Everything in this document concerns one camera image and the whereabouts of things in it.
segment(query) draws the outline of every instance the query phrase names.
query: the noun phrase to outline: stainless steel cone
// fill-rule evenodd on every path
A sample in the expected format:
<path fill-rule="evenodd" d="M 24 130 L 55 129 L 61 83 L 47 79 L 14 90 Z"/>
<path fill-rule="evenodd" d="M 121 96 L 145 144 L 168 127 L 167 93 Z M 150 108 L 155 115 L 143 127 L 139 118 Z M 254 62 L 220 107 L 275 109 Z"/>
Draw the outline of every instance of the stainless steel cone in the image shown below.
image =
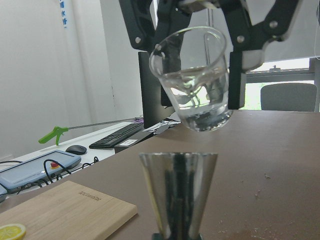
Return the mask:
<path fill-rule="evenodd" d="M 140 153 L 156 221 L 164 240 L 196 240 L 218 155 Z"/>

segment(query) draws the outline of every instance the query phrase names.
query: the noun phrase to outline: black mouse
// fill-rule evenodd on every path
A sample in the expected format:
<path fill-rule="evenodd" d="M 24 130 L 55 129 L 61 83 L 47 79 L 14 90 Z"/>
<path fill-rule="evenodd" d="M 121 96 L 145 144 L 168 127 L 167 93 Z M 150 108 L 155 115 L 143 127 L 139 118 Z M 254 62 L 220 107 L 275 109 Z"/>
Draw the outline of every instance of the black mouse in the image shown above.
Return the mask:
<path fill-rule="evenodd" d="M 65 150 L 67 153 L 83 155 L 87 152 L 87 148 L 80 145 L 72 145 Z"/>

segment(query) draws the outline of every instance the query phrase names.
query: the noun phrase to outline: black cable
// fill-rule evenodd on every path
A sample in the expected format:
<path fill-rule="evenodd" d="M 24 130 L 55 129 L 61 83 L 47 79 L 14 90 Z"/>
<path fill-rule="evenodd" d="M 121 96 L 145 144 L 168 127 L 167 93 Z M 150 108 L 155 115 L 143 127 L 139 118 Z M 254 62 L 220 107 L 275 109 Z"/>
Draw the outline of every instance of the black cable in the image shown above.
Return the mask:
<path fill-rule="evenodd" d="M 84 169 L 84 168 L 85 168 L 85 166 L 91 166 L 91 163 L 87 163 L 87 162 L 85 162 L 84 164 L 82 164 L 81 168 L 82 168 L 82 169 Z"/>
<path fill-rule="evenodd" d="M 56 180 L 58 181 L 59 180 L 59 177 L 60 177 L 60 179 L 62 179 L 63 177 L 62 177 L 62 175 L 59 173 L 57 176 L 56 176 Z"/>
<path fill-rule="evenodd" d="M 38 186 L 38 187 L 42 188 L 42 185 L 39 184 L 39 183 L 36 183 L 36 182 L 28 182 L 28 183 L 26 183 L 26 184 L 24 185 L 24 187 L 29 188 L 28 185 L 30 185 L 30 188 L 31 188 L 32 186 Z M 18 195 L 22 190 L 25 190 L 25 189 L 26 189 L 26 188 L 20 189 L 20 191 L 17 192 L 17 195 Z"/>
<path fill-rule="evenodd" d="M 47 159 L 43 162 L 43 167 L 44 167 L 44 171 L 45 171 L 45 174 L 46 176 L 48 177 L 49 181 L 51 183 L 53 183 L 54 181 L 52 181 L 51 177 L 49 176 L 49 173 L 48 173 L 48 170 L 47 170 L 47 166 L 46 166 L 46 162 L 53 162 L 55 164 L 58 164 L 61 168 L 63 168 L 63 170 L 65 170 L 68 174 L 71 174 L 71 172 L 66 169 L 63 165 L 61 165 L 59 162 L 55 161 L 55 160 L 52 160 L 52 159 Z"/>
<path fill-rule="evenodd" d="M 8 164 L 8 163 L 22 163 L 22 161 L 10 160 L 10 161 L 0 161 L 0 164 Z"/>
<path fill-rule="evenodd" d="M 43 181 L 46 185 L 49 185 L 49 183 L 45 180 L 45 179 L 43 179 L 43 178 L 40 178 L 38 181 Z"/>
<path fill-rule="evenodd" d="M 92 162 L 92 163 L 87 163 L 87 162 L 85 162 L 85 163 L 82 164 L 81 167 L 78 167 L 78 168 L 72 170 L 71 173 L 74 173 L 75 171 L 78 171 L 78 170 L 80 170 L 80 169 L 84 169 L 84 167 L 83 167 L 84 165 L 91 166 L 91 165 L 94 164 L 94 163 L 95 163 L 95 162 Z"/>

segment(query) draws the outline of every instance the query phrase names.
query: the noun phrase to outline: white cable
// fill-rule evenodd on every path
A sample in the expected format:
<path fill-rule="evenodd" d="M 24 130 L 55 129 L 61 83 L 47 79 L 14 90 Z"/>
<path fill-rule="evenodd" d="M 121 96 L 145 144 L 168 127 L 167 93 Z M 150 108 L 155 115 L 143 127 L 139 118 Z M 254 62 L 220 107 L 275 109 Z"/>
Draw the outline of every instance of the white cable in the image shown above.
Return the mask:
<path fill-rule="evenodd" d="M 317 57 L 317 54 L 316 54 L 316 43 L 317 43 L 317 35 L 318 35 L 318 24 L 319 24 L 319 9 L 320 7 L 320 1 L 318 3 L 318 12 L 317 12 L 317 16 L 316 16 L 316 26 L 315 26 L 315 36 L 314 36 L 314 57 L 318 60 L 320 60 L 320 57 Z"/>

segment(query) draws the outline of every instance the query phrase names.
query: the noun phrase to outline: yellow lemon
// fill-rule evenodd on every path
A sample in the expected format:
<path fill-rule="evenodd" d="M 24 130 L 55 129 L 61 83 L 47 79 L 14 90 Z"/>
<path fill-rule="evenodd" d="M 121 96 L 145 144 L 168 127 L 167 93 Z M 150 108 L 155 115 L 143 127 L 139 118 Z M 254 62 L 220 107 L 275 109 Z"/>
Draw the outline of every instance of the yellow lemon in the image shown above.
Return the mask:
<path fill-rule="evenodd" d="M 0 226 L 0 240 L 19 240 L 26 234 L 26 227 L 19 223 Z"/>

